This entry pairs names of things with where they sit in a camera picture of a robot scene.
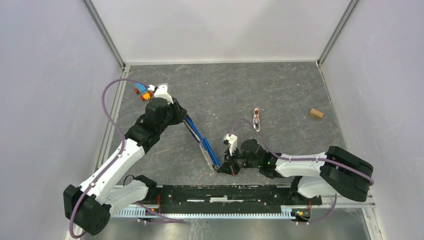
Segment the blue stapler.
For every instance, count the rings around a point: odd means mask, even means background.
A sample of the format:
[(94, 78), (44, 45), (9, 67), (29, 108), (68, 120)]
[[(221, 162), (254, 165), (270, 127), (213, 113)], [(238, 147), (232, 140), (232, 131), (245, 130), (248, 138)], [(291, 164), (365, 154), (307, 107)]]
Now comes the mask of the blue stapler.
[(220, 163), (218, 158), (216, 157), (211, 145), (209, 144), (208, 140), (203, 137), (197, 127), (195, 126), (193, 120), (187, 115), (184, 118), (183, 123), (189, 130), (190, 134), (193, 136), (193, 138), (196, 140), (196, 142), (199, 145), (200, 150), (202, 151), (202, 154), (204, 155), (207, 164), (211, 168), (212, 171), (217, 171), (220, 167)]

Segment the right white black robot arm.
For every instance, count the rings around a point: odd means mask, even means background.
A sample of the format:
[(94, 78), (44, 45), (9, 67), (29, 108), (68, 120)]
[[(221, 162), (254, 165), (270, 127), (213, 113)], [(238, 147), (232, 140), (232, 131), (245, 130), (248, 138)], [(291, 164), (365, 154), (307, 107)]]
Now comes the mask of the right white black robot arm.
[(294, 177), (289, 199), (302, 204), (321, 195), (341, 195), (355, 202), (365, 202), (374, 184), (374, 167), (358, 156), (338, 147), (311, 155), (287, 155), (264, 149), (256, 139), (240, 147), (230, 140), (219, 173), (235, 176), (241, 169), (255, 168), (267, 178)]

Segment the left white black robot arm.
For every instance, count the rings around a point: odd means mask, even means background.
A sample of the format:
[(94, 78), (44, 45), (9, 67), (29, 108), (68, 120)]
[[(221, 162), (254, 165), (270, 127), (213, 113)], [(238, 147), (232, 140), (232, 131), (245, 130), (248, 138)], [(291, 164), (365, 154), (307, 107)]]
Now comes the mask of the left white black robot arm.
[(153, 203), (157, 190), (147, 185), (148, 179), (135, 179), (127, 186), (114, 189), (128, 169), (140, 160), (160, 140), (168, 126), (182, 123), (187, 110), (174, 98), (154, 98), (145, 107), (145, 113), (124, 135), (124, 142), (114, 154), (79, 186), (69, 185), (63, 192), (65, 217), (69, 229), (74, 225), (83, 233), (99, 234), (112, 215), (138, 201)]

